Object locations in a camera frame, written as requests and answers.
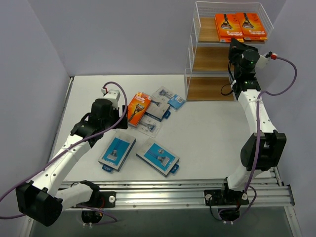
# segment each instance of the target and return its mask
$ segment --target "orange product box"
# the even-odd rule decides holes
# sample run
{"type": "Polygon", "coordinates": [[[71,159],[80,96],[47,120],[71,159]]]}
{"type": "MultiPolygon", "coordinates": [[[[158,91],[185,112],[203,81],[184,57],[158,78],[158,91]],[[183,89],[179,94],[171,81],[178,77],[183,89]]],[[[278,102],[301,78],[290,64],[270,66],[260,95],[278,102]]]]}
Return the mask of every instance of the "orange product box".
{"type": "Polygon", "coordinates": [[[149,107],[152,97],[143,92],[138,92],[128,105],[127,118],[128,122],[137,126],[142,119],[146,109],[149,107]]]}
{"type": "Polygon", "coordinates": [[[216,14],[215,25],[220,42],[231,42],[232,38],[243,42],[242,30],[235,14],[216,14]]]}
{"type": "Polygon", "coordinates": [[[245,40],[267,40],[267,32],[262,25],[257,13],[238,12],[236,16],[239,20],[243,37],[245,40]]]}

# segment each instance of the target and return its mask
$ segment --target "screw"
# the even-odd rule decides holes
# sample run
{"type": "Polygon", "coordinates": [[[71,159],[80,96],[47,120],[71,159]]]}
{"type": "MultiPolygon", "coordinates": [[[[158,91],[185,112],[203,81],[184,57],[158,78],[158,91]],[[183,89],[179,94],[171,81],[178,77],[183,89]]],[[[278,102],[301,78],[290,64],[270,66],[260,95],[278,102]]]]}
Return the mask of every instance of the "screw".
{"type": "Polygon", "coordinates": [[[115,202],[115,196],[109,196],[109,202],[114,203],[115,202]]]}
{"type": "Polygon", "coordinates": [[[212,200],[212,195],[211,195],[211,194],[205,195],[205,199],[206,199],[206,200],[212,200]]]}
{"type": "Polygon", "coordinates": [[[243,194],[242,197],[241,197],[242,200],[247,200],[247,198],[248,198],[247,194],[243,194]]]}

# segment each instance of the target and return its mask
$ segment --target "razor package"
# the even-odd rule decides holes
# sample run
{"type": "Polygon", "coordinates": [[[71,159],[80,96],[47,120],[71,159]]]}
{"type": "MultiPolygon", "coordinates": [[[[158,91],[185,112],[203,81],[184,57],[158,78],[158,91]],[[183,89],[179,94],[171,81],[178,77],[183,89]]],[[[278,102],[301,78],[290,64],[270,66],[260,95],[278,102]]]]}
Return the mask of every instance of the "razor package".
{"type": "Polygon", "coordinates": [[[146,110],[145,114],[157,121],[161,122],[163,118],[168,118],[170,116],[170,105],[166,102],[159,101],[159,99],[152,96],[152,102],[146,110]]]}
{"type": "Polygon", "coordinates": [[[132,101],[128,105],[128,122],[130,125],[137,126],[139,121],[142,119],[145,111],[149,107],[151,103],[151,96],[143,93],[138,92],[132,101]]]}
{"type": "Polygon", "coordinates": [[[177,162],[180,158],[152,138],[141,146],[136,155],[165,177],[179,168],[177,162]]]}
{"type": "Polygon", "coordinates": [[[267,40],[267,32],[257,13],[238,12],[236,16],[240,22],[245,40],[267,40]]]}
{"type": "Polygon", "coordinates": [[[143,118],[138,123],[138,126],[136,129],[150,137],[156,137],[158,132],[161,129],[161,126],[162,126],[161,122],[158,122],[155,119],[147,115],[144,115],[143,118]]]}
{"type": "Polygon", "coordinates": [[[135,142],[135,137],[117,131],[110,140],[104,155],[99,158],[99,162],[103,164],[102,168],[107,172],[119,171],[135,142]]]}
{"type": "Polygon", "coordinates": [[[235,14],[216,14],[215,25],[220,42],[231,42],[232,38],[243,42],[242,30],[235,14]]]}
{"type": "Polygon", "coordinates": [[[168,103],[174,110],[178,110],[185,102],[185,100],[168,90],[166,87],[160,87],[154,94],[153,97],[159,102],[168,103]]]}

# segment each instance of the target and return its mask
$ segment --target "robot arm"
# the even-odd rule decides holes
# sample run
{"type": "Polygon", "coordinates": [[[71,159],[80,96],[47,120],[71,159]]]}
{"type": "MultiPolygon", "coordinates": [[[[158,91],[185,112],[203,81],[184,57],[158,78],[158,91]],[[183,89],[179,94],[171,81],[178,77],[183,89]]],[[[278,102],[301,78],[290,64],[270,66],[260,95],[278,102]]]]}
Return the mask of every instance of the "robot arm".
{"type": "MultiPolygon", "coordinates": [[[[65,144],[54,158],[64,150],[68,150],[68,147],[73,144],[111,127],[118,121],[119,91],[107,92],[102,89],[102,92],[103,98],[96,99],[92,104],[91,112],[74,126],[65,144]]],[[[127,113],[115,128],[127,129],[127,113]]],[[[102,137],[102,134],[97,135],[71,148],[28,183],[17,187],[16,195],[20,212],[45,226],[50,226],[63,210],[79,203],[93,205],[98,201],[99,187],[89,181],[81,181],[68,189],[60,191],[58,189],[79,159],[102,137]]]]}
{"type": "Polygon", "coordinates": [[[257,99],[261,88],[255,77],[255,67],[258,64],[259,68],[263,68],[271,55],[272,53],[268,53],[265,56],[259,55],[256,48],[232,39],[229,53],[229,60],[235,66],[232,89],[245,111],[250,128],[250,138],[241,149],[241,164],[236,171],[227,178],[227,185],[230,190],[243,190],[254,163],[258,100],[260,104],[259,120],[261,135],[254,177],[263,171],[269,170],[271,167],[277,166],[286,143],[285,134],[278,133],[272,124],[262,99],[257,99]]]}
{"type": "Polygon", "coordinates": [[[232,39],[230,44],[229,65],[234,65],[234,76],[229,70],[232,92],[245,111],[250,137],[241,149],[241,164],[236,171],[225,178],[221,190],[208,191],[212,197],[209,200],[210,208],[212,205],[237,206],[219,211],[221,219],[225,221],[234,221],[240,216],[240,206],[249,204],[246,192],[251,179],[277,166],[286,143],[285,134],[278,133],[269,119],[260,97],[262,94],[260,85],[255,78],[256,64],[259,68],[263,68],[272,55],[276,58],[271,52],[265,56],[259,55],[258,49],[240,43],[236,39],[232,39]]]}

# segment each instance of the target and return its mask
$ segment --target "white wall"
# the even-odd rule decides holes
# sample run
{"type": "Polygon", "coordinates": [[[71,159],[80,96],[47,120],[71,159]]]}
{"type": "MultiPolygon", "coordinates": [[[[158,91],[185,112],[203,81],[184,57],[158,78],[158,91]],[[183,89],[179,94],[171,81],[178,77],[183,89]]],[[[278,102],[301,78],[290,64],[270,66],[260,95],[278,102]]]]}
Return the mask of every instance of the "white wall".
{"type": "MultiPolygon", "coordinates": [[[[273,22],[285,3],[254,1],[273,22]]],[[[184,72],[195,0],[29,2],[72,76],[184,72]]]]}
{"type": "MultiPolygon", "coordinates": [[[[273,51],[297,66],[293,88],[279,97],[264,96],[270,118],[287,136],[279,168],[285,184],[291,184],[295,210],[304,236],[316,233],[316,1],[287,0],[272,37],[263,51],[273,51]]],[[[263,89],[279,92],[290,84],[293,69],[282,61],[270,62],[258,73],[263,89]]]]}
{"type": "MultiPolygon", "coordinates": [[[[69,77],[26,0],[0,4],[0,194],[43,166],[61,115],[69,77]]],[[[15,192],[0,215],[19,214],[15,192]]],[[[21,218],[0,220],[14,237],[21,218]]]]}

